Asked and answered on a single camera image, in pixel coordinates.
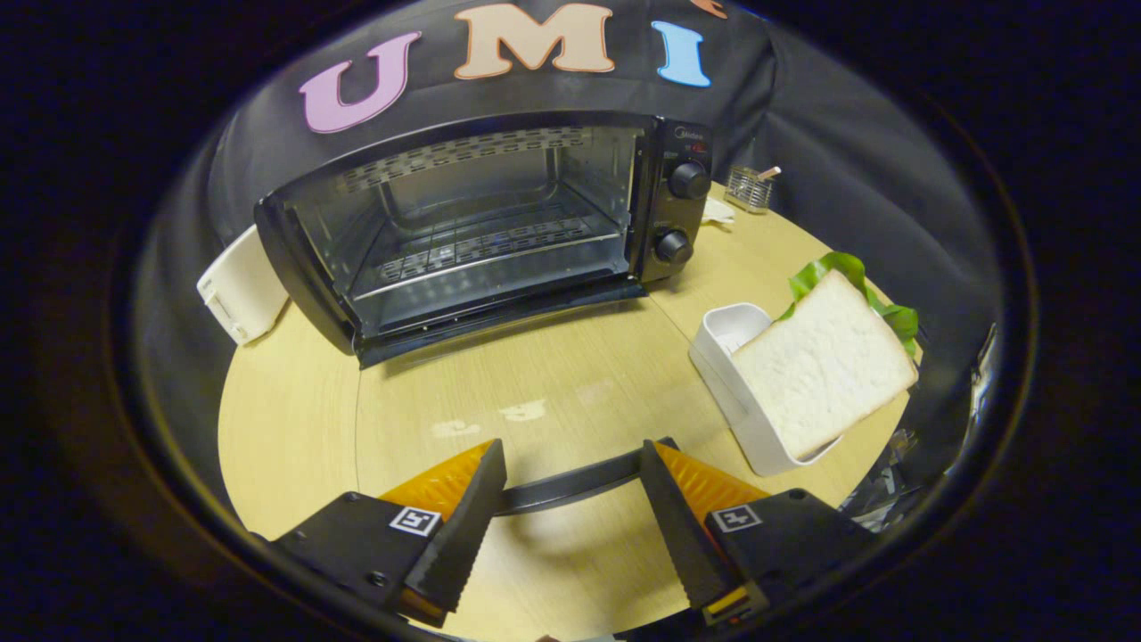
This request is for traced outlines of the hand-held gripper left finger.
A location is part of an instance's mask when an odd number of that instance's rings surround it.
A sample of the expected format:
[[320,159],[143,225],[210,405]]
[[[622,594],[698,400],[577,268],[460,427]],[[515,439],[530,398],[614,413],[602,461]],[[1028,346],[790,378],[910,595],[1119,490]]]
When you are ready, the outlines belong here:
[[505,478],[493,439],[379,497],[343,491],[272,545],[371,608],[439,627],[472,576]]

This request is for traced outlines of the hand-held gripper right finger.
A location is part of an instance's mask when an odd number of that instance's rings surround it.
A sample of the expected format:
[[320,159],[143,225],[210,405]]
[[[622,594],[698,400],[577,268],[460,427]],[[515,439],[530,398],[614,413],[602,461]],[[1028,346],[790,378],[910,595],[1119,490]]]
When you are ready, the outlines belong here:
[[876,541],[810,491],[759,490],[664,442],[644,442],[640,480],[689,609],[710,629],[820,588]]

